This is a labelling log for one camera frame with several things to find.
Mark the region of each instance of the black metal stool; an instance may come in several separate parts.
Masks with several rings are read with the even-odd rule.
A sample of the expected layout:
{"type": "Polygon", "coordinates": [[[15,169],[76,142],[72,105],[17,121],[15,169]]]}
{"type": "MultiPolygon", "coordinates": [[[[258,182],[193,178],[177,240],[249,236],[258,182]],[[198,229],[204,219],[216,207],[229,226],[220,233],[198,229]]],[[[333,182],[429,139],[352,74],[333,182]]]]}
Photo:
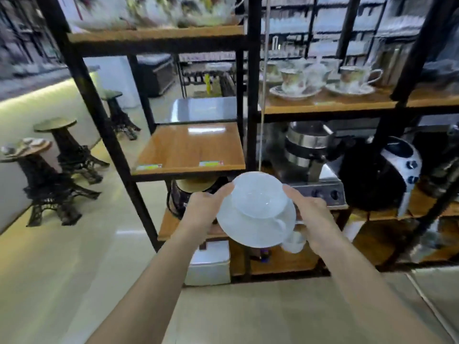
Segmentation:
{"type": "Polygon", "coordinates": [[[62,172],[66,174],[81,174],[90,185],[102,181],[102,176],[94,169],[95,164],[102,167],[110,166],[109,163],[101,161],[91,155],[88,146],[81,146],[70,134],[68,128],[77,124],[77,120],[65,118],[53,118],[33,126],[36,132],[51,132],[59,148],[60,155],[57,156],[62,172]]]}
{"type": "Polygon", "coordinates": [[[100,192],[91,191],[75,184],[65,173],[58,173],[39,154],[48,150],[51,142],[25,151],[13,158],[3,158],[3,163],[17,162],[26,175],[28,186],[24,188],[27,198],[32,200],[32,213],[28,227],[41,225],[42,214],[46,209],[56,211],[63,226],[77,223],[82,214],[72,204],[73,198],[82,195],[97,199],[100,192]]]}
{"type": "Polygon", "coordinates": [[[137,140],[137,134],[141,129],[137,127],[130,119],[129,116],[123,112],[119,107],[116,98],[123,95],[122,92],[116,92],[114,90],[106,90],[105,96],[101,96],[102,100],[106,100],[108,108],[110,109],[110,120],[113,123],[113,130],[115,133],[123,132],[129,138],[129,140],[137,140]]]}

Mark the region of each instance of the glossy floor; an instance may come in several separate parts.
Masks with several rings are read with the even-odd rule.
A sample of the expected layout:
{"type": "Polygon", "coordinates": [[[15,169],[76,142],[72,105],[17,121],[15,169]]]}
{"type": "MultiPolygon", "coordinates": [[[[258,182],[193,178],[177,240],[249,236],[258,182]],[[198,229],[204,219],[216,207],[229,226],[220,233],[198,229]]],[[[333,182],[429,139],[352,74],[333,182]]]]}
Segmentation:
{"type": "MultiPolygon", "coordinates": [[[[179,97],[173,87],[152,100],[155,115],[179,97]]],[[[143,128],[137,141],[120,138],[133,164],[149,138],[140,109],[129,111],[143,128]]],[[[103,146],[93,154],[110,161],[103,146]]],[[[127,292],[154,251],[113,166],[99,199],[77,199],[83,217],[61,226],[53,212],[27,228],[27,211],[0,236],[0,342],[82,344],[127,292]]],[[[157,227],[165,209],[163,182],[140,189],[157,227]]],[[[404,274],[385,276],[400,297],[446,342],[451,342],[404,274]]],[[[459,272],[416,274],[425,293],[459,328],[459,272]]],[[[187,288],[164,343],[365,343],[330,278],[187,288]]]]}

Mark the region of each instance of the white saucer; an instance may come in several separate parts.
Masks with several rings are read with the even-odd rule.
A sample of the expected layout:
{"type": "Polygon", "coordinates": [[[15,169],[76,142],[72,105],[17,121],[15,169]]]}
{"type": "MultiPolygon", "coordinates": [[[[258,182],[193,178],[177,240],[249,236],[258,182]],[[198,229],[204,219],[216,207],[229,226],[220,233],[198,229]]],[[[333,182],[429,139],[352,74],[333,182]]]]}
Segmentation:
{"type": "Polygon", "coordinates": [[[340,95],[347,95],[347,96],[362,96],[372,94],[376,91],[375,87],[370,86],[369,84],[363,84],[360,86],[360,90],[358,92],[343,92],[341,91],[340,87],[336,83],[329,83],[325,85],[330,92],[340,94],[340,95]]]}
{"type": "MultiPolygon", "coordinates": [[[[263,82],[263,74],[260,73],[260,82],[263,82]]],[[[282,76],[273,76],[273,75],[268,75],[266,78],[266,83],[269,84],[282,84],[284,80],[282,79],[282,76]]]]}
{"type": "Polygon", "coordinates": [[[296,101],[296,100],[303,100],[311,96],[314,96],[318,92],[320,92],[321,89],[322,88],[315,89],[315,88],[308,87],[301,94],[290,94],[290,93],[284,92],[282,90],[282,86],[274,86],[269,90],[269,93],[281,99],[284,99],[284,100],[296,101]]]}
{"type": "Polygon", "coordinates": [[[295,205],[289,199],[284,211],[275,218],[256,219],[244,215],[233,207],[231,195],[227,196],[217,214],[222,230],[233,240],[253,248],[267,248],[286,240],[295,228],[295,205]],[[285,224],[280,229],[276,219],[285,224]]]}

